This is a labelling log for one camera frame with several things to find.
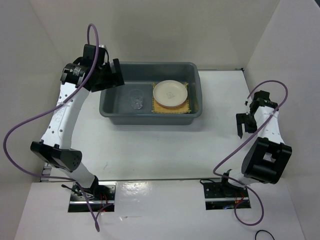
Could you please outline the pink plate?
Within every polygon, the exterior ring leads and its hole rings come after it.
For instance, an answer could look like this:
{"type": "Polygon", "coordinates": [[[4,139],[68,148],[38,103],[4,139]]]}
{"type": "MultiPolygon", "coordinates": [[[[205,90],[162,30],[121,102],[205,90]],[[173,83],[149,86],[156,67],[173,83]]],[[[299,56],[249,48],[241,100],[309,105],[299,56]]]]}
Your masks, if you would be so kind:
{"type": "Polygon", "coordinates": [[[173,105],[173,106],[168,106],[168,105],[164,105],[164,104],[160,104],[159,102],[156,101],[155,103],[157,106],[161,106],[162,108],[167,108],[167,109],[174,109],[174,108],[180,108],[183,107],[184,105],[186,105],[186,101],[184,101],[181,104],[178,105],[173,105]]]}

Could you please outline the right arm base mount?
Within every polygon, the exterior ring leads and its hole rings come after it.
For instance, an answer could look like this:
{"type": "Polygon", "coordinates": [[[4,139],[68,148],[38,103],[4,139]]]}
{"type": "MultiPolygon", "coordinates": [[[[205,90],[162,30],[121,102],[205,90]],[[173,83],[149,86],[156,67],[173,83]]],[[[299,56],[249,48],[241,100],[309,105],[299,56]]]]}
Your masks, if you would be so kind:
{"type": "Polygon", "coordinates": [[[246,188],[229,184],[221,178],[204,178],[199,183],[203,187],[206,210],[250,209],[250,199],[246,188]]]}

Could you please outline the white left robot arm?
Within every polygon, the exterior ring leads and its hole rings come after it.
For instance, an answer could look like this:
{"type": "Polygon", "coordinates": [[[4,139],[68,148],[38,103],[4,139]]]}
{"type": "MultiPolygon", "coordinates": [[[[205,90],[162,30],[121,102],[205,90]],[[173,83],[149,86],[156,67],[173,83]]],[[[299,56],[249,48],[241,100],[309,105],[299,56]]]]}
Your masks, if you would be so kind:
{"type": "Polygon", "coordinates": [[[71,148],[73,131],[89,93],[123,86],[120,62],[116,58],[113,65],[104,45],[95,47],[85,44],[83,55],[67,64],[60,78],[58,109],[53,112],[49,126],[40,141],[31,143],[30,149],[44,162],[64,172],[70,179],[80,184],[77,190],[88,200],[106,195],[110,190],[99,184],[82,163],[83,154],[71,148]]]}

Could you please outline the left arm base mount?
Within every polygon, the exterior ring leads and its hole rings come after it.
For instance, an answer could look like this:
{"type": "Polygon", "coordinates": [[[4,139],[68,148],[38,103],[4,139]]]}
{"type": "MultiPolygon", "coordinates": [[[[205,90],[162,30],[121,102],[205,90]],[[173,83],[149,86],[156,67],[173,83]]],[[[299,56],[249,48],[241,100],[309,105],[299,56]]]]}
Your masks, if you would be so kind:
{"type": "MultiPolygon", "coordinates": [[[[94,213],[99,211],[114,212],[117,183],[115,181],[100,181],[99,185],[106,188],[103,193],[99,193],[98,196],[86,194],[92,211],[94,213]]],[[[69,213],[87,213],[90,211],[83,193],[75,183],[72,187],[63,184],[61,186],[71,190],[68,205],[69,213]]]]}

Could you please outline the cream plate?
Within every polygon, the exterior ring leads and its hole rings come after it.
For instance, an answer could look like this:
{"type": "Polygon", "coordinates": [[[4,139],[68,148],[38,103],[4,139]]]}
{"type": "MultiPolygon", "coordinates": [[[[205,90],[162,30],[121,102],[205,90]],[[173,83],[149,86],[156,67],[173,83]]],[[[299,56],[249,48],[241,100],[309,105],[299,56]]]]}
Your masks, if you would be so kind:
{"type": "Polygon", "coordinates": [[[184,84],[176,80],[164,80],[153,88],[153,98],[160,104],[176,106],[187,100],[188,91],[184,84]]]}

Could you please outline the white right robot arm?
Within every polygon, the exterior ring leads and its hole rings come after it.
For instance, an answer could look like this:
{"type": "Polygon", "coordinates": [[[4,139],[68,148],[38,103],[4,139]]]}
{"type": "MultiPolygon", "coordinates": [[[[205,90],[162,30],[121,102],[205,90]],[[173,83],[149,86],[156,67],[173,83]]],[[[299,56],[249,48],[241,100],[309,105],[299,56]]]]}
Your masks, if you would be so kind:
{"type": "Polygon", "coordinates": [[[261,128],[257,138],[246,154],[241,168],[224,173],[219,184],[220,193],[231,196],[237,189],[253,183],[276,184],[292,155],[292,147],[281,137],[278,115],[273,112],[278,106],[270,100],[270,93],[260,90],[253,95],[249,112],[236,114],[237,135],[253,134],[261,128]]]}

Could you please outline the woven bamboo mat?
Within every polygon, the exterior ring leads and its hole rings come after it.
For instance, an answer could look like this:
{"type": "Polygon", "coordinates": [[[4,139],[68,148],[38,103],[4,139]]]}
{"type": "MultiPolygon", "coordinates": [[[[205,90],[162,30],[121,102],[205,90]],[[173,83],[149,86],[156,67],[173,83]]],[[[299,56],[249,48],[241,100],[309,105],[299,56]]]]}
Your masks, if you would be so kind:
{"type": "Polygon", "coordinates": [[[161,106],[156,105],[156,101],[153,97],[153,89],[156,86],[157,83],[152,84],[152,112],[156,114],[188,114],[191,112],[190,104],[189,104],[189,97],[187,92],[187,99],[186,99],[186,105],[182,107],[177,108],[163,108],[161,106]]]}

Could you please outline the clear plastic cup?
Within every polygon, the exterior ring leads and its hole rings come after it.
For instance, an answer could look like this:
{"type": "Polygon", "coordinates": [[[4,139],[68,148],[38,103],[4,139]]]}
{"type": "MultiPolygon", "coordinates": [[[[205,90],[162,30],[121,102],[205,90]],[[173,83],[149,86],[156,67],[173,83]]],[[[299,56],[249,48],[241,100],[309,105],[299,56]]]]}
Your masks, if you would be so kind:
{"type": "Polygon", "coordinates": [[[144,93],[140,89],[132,89],[129,94],[129,102],[133,109],[140,110],[143,107],[144,93]]]}

